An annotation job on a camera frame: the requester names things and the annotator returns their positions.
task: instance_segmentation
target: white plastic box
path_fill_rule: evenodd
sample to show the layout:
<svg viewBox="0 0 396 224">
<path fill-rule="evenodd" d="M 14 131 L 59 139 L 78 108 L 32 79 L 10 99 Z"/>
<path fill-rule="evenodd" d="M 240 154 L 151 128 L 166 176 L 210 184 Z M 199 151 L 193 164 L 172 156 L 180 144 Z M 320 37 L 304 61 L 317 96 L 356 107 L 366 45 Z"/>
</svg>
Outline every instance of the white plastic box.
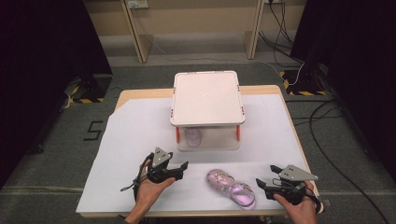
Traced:
<svg viewBox="0 0 396 224">
<path fill-rule="evenodd" d="M 245 112 L 235 71 L 176 74 L 170 121 L 181 151 L 238 149 Z M 198 146 L 186 140 L 191 127 L 200 132 Z"/>
</svg>

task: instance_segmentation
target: pink toy shoe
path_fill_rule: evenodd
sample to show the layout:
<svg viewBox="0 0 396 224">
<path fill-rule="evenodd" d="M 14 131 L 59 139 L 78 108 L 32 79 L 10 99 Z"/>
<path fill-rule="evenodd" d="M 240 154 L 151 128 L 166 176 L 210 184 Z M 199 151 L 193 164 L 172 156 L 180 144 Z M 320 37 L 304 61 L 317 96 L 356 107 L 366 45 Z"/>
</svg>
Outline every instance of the pink toy shoe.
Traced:
<svg viewBox="0 0 396 224">
<path fill-rule="evenodd" d="M 242 209 L 254 208 L 255 196 L 249 185 L 235 182 L 232 176 L 219 169 L 207 173 L 206 180 L 212 189 L 227 195 Z"/>
<path fill-rule="evenodd" d="M 198 147 L 201 144 L 202 136 L 199 127 L 184 128 L 184 134 L 189 147 Z"/>
</svg>

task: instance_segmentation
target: forearm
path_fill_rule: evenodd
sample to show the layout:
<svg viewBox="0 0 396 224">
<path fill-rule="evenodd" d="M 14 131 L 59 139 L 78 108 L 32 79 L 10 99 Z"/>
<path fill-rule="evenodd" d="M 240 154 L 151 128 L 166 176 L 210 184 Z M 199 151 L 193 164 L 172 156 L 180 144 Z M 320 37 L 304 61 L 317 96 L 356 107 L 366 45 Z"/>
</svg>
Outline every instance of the forearm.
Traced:
<svg viewBox="0 0 396 224">
<path fill-rule="evenodd" d="M 128 217 L 125 218 L 125 221 L 130 224 L 138 224 L 148 211 L 148 206 L 137 203 L 134 206 L 134 209 L 132 209 L 131 213 L 128 215 Z"/>
</svg>

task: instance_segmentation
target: white paper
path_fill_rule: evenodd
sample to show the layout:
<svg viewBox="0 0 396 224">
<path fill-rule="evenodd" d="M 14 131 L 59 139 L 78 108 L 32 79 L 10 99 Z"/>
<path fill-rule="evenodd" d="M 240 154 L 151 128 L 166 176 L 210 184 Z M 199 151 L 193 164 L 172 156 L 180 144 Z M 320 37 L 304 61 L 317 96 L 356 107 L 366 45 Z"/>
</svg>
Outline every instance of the white paper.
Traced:
<svg viewBox="0 0 396 224">
<path fill-rule="evenodd" d="M 151 212 L 241 211 L 225 195 L 211 189 L 206 174 L 221 169 L 235 180 L 251 186 L 256 195 L 254 210 L 281 209 L 265 198 L 256 178 L 272 185 L 278 176 L 270 165 L 293 164 L 304 170 L 304 156 L 293 126 L 277 94 L 243 95 L 246 121 L 241 125 L 241 147 L 231 151 L 178 151 L 175 127 L 169 121 L 171 98 L 130 100 L 110 116 L 92 165 L 77 212 L 125 213 L 134 206 L 134 191 L 120 189 L 132 184 L 139 165 L 155 147 L 174 152 L 168 169 L 185 161 L 184 177 L 166 189 Z"/>
</svg>

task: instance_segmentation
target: hand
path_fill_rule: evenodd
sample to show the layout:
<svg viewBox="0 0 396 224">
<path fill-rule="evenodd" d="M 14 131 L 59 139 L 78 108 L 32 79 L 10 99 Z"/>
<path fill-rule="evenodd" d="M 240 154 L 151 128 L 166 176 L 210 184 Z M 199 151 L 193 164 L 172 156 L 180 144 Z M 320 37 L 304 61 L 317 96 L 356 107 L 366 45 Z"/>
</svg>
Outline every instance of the hand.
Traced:
<svg viewBox="0 0 396 224">
<path fill-rule="evenodd" d="M 309 181 L 305 181 L 306 187 L 314 190 L 314 186 Z M 312 195 L 313 192 L 307 189 L 306 193 Z M 317 213 L 315 211 L 315 203 L 308 197 L 304 196 L 303 200 L 293 205 L 284 197 L 274 194 L 274 198 L 286 209 L 285 218 L 291 218 L 294 224 L 317 224 Z"/>
<path fill-rule="evenodd" d="M 143 170 L 149 165 L 149 161 L 146 162 Z M 132 209 L 125 221 L 128 223 L 139 223 L 145 214 L 149 211 L 150 207 L 157 201 L 161 193 L 169 186 L 171 186 L 176 180 L 171 177 L 164 180 L 162 183 L 156 184 L 151 182 L 145 176 L 142 176 L 143 181 L 140 183 L 139 191 L 137 192 L 136 205 Z"/>
</svg>

